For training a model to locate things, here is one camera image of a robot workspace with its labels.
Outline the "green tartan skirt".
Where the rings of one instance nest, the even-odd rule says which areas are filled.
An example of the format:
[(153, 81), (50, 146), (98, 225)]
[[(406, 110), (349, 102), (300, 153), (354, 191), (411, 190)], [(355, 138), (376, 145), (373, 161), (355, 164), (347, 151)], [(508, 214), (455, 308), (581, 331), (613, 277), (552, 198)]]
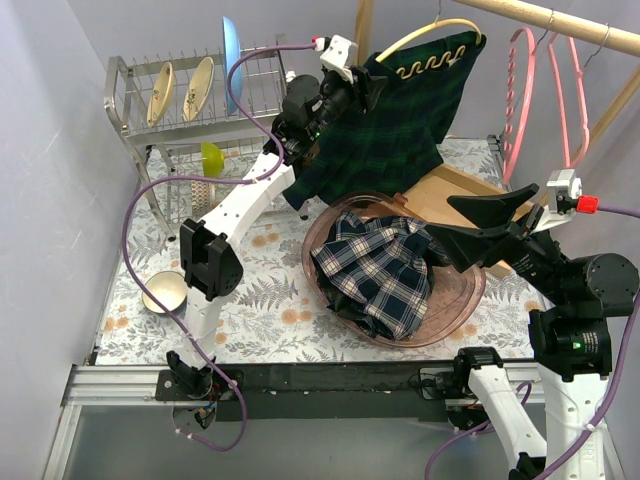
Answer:
[(469, 49), (453, 66), (401, 80), (396, 66), (371, 56), (364, 66), (387, 84), (370, 113), (345, 112), (318, 139), (319, 152), (283, 193), (294, 209), (319, 197), (330, 204), (343, 196), (374, 191), (403, 193), (441, 165), (439, 144), (447, 135), (466, 81), (487, 43)]

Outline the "navy cream plaid skirt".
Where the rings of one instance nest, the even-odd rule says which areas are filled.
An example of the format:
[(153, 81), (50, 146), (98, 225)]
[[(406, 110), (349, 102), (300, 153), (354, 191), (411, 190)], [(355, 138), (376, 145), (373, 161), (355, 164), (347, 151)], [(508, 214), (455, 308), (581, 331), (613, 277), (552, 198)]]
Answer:
[(343, 211), (324, 243), (311, 250), (329, 308), (369, 335), (405, 340), (421, 326), (435, 267), (451, 264), (417, 218), (362, 219)]

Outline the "yellow hanger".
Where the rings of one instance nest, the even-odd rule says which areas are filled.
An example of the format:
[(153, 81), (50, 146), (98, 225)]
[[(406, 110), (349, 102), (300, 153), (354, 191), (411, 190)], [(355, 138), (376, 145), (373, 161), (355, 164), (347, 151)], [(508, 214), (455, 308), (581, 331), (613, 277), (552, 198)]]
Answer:
[[(439, 7), (431, 23), (391, 44), (375, 57), (375, 61), (380, 65), (388, 63), (389, 68), (395, 65), (396, 75), (401, 80), (409, 80), (424, 72), (447, 69), (469, 49), (482, 46), (484, 35), (476, 23), (465, 18), (444, 18), (441, 13), (442, 8)], [(428, 34), (453, 27), (466, 27), (466, 30), (417, 44), (419, 39), (424, 39)]]

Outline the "pink wavy hanger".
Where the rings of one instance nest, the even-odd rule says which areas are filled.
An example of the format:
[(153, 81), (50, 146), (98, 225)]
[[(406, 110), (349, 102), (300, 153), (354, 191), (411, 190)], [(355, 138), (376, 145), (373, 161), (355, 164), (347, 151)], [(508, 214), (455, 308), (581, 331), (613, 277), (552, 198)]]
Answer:
[(529, 121), (536, 79), (536, 55), (549, 31), (536, 38), (530, 27), (522, 26), (511, 36), (507, 62), (505, 125), (500, 136), (502, 184), (508, 186), (520, 158)]

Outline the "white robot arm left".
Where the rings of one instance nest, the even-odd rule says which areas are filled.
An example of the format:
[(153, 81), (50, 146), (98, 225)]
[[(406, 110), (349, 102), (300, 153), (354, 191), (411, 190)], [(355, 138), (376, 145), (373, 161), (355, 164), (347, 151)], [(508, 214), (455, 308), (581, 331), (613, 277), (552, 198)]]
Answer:
[(180, 256), (187, 287), (183, 345), (167, 354), (172, 382), (188, 398), (209, 396), (218, 318), (243, 276), (236, 254), (242, 238), (266, 207), (295, 181), (317, 155), (317, 140), (343, 113), (369, 113), (387, 84), (364, 67), (350, 68), (352, 78), (325, 70), (324, 79), (300, 75), (286, 88), (282, 110), (242, 184), (199, 220), (180, 228)]

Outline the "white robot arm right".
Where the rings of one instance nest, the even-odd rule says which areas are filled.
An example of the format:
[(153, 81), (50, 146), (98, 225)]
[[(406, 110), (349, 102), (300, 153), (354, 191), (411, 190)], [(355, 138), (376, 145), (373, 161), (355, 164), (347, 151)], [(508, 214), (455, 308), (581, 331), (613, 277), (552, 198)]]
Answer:
[(546, 429), (539, 432), (492, 347), (467, 347), (453, 361), (452, 383), (475, 397), (508, 459), (512, 479), (602, 479), (602, 420), (617, 392), (626, 351), (613, 348), (608, 322), (633, 322), (639, 273), (616, 253), (571, 259), (551, 236), (554, 220), (603, 210), (596, 197), (562, 193), (554, 208), (533, 202), (536, 185), (501, 195), (452, 196), (467, 225), (429, 224), (453, 266), (508, 264), (550, 301), (529, 314), (528, 334), (542, 383)]

